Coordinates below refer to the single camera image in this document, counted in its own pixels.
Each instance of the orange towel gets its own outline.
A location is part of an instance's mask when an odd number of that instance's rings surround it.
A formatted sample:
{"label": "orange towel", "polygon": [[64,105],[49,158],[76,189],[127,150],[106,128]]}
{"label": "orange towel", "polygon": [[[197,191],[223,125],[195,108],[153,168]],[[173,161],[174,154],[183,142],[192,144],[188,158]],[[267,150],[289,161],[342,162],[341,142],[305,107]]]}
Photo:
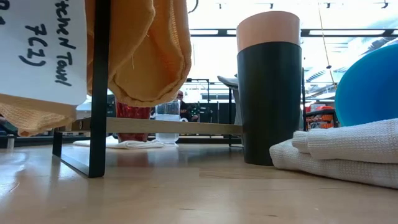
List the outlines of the orange towel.
{"label": "orange towel", "polygon": [[[86,0],[88,38],[87,86],[93,75],[95,0]],[[129,106],[171,101],[191,67],[191,45],[185,0],[135,0],[111,3],[108,88]],[[74,114],[0,104],[0,114],[21,136],[71,123]]]}

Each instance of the wooden shelf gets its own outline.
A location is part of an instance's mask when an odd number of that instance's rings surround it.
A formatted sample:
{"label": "wooden shelf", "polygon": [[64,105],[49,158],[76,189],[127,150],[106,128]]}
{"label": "wooden shelf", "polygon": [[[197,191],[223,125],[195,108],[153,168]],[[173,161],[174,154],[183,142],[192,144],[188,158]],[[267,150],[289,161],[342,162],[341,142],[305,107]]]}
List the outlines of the wooden shelf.
{"label": "wooden shelf", "polygon": [[[58,131],[90,131],[90,118],[78,120]],[[149,119],[107,118],[107,133],[180,133],[180,134],[241,134],[242,126],[233,124],[156,121]]]}

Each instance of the red container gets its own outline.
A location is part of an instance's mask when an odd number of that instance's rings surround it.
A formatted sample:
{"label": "red container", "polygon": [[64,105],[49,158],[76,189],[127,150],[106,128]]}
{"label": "red container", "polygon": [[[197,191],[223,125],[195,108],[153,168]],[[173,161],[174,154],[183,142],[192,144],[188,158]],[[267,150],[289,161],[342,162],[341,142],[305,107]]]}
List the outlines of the red container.
{"label": "red container", "polygon": [[[135,119],[149,119],[150,107],[140,108],[136,106],[128,106],[125,103],[116,102],[116,117],[117,118],[135,118]],[[123,141],[142,141],[146,142],[148,134],[145,133],[119,133],[119,142]]]}

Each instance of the blue exercise ball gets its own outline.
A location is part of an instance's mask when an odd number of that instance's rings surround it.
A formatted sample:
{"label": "blue exercise ball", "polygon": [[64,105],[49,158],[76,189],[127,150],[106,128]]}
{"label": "blue exercise ball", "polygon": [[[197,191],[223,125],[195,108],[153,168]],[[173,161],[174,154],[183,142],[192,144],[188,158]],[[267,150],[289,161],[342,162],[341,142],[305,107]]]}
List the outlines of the blue exercise ball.
{"label": "blue exercise ball", "polygon": [[398,44],[377,49],[348,69],[335,108],[342,126],[398,118]]}

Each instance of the black cylindrical container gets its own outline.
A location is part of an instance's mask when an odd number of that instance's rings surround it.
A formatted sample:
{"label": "black cylindrical container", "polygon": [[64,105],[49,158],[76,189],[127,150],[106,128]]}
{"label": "black cylindrical container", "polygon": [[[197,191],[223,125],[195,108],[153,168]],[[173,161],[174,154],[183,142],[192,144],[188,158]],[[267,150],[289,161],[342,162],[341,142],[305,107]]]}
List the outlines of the black cylindrical container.
{"label": "black cylindrical container", "polygon": [[237,36],[244,160],[272,166],[269,148],[299,128],[300,20],[289,12],[256,14],[238,25]]}

